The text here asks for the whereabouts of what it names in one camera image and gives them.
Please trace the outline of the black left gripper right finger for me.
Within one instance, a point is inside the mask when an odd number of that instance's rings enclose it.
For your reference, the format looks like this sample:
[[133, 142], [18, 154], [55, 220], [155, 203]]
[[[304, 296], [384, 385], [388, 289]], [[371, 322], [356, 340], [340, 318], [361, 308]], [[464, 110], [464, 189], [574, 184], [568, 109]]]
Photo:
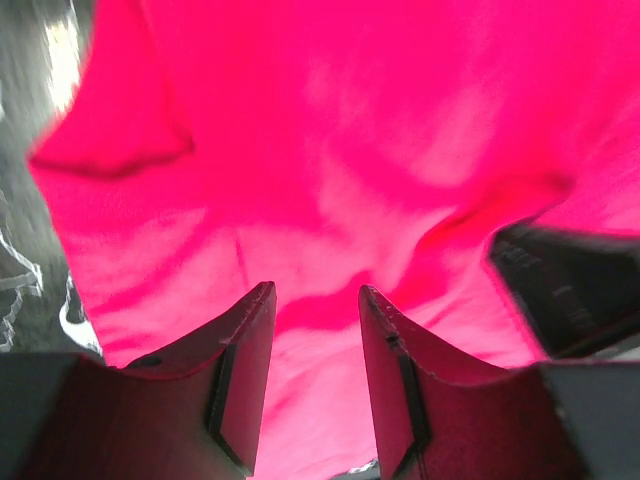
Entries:
[[639, 366], [503, 369], [450, 345], [370, 286], [359, 313], [385, 479], [635, 479]]

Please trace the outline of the bright pink t-shirt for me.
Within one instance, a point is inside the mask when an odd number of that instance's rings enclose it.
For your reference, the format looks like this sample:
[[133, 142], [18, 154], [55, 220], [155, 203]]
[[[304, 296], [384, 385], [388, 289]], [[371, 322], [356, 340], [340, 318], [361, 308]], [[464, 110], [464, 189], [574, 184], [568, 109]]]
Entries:
[[358, 291], [494, 365], [544, 356], [493, 234], [639, 230], [635, 1], [100, 1], [28, 158], [122, 367], [277, 287], [259, 479], [376, 452]]

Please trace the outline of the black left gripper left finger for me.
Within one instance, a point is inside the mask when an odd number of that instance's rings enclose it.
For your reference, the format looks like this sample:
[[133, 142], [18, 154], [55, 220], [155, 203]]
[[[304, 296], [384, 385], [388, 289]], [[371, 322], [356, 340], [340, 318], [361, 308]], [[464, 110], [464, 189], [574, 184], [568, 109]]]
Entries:
[[259, 283], [122, 369], [83, 354], [3, 355], [2, 477], [251, 477], [275, 310], [274, 284]]

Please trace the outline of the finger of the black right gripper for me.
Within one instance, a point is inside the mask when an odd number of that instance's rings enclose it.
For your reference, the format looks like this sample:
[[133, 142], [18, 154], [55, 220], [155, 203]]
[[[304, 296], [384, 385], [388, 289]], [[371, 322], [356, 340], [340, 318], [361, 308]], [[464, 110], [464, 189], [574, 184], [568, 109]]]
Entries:
[[494, 235], [489, 259], [549, 357], [638, 347], [638, 236], [516, 223]]

